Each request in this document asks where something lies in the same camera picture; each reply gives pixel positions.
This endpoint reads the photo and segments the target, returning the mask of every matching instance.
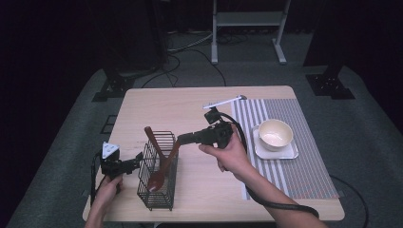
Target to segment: saucer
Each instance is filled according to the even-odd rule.
[[[252,128],[253,140],[255,143],[255,153],[263,160],[283,160],[294,159],[298,156],[296,143],[292,140],[287,146],[279,151],[273,152],[267,150],[260,144],[259,139],[259,126],[256,125]]]

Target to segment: gray striped mat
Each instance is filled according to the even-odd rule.
[[[338,198],[297,99],[235,101],[232,117],[245,133],[251,163],[287,196],[292,199]],[[278,119],[291,126],[298,150],[295,159],[265,161],[256,155],[252,127],[268,119]],[[242,197],[250,199],[244,185]]]

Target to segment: black wire basket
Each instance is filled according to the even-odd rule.
[[[157,143],[163,154],[168,157],[176,141],[174,134],[170,131],[153,131]],[[160,169],[160,157],[157,150],[148,142],[144,146],[144,158],[139,171],[139,188],[137,195],[142,199],[144,205],[151,211],[153,208],[165,208],[172,211],[175,196],[175,183],[178,167],[178,154],[172,160],[169,169],[165,173],[163,187],[158,191],[150,192],[147,189],[150,175]]]

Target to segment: gray carpet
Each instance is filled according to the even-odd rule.
[[[284,34],[281,45],[288,64],[280,66],[270,38],[274,34],[239,36],[244,42],[219,46],[219,64],[227,86],[292,87],[324,163],[331,175],[351,184],[368,205],[368,227],[403,225],[403,137],[367,91],[361,78],[344,67],[339,78],[352,90],[354,100],[317,97],[305,74],[322,73],[323,66],[302,67],[310,34]],[[202,38],[200,35],[172,35],[170,48]],[[210,58],[210,46],[192,47]],[[153,75],[139,78],[133,87],[224,86],[224,81],[206,57],[189,50],[174,54],[180,66],[169,76],[148,82]],[[166,70],[177,65],[169,58]],[[109,135],[100,134],[109,115],[119,112],[122,98],[93,103],[106,80],[95,72],[66,118],[25,197],[8,227],[83,227],[82,212],[90,187],[92,157]],[[344,195],[346,213],[330,227],[362,227],[365,210],[359,196],[346,184],[334,180]],[[106,222],[105,227],[152,227],[152,224]]]

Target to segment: bowl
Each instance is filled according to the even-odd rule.
[[[283,121],[271,119],[259,125],[261,145],[270,151],[281,150],[293,140],[293,137],[293,130]]]

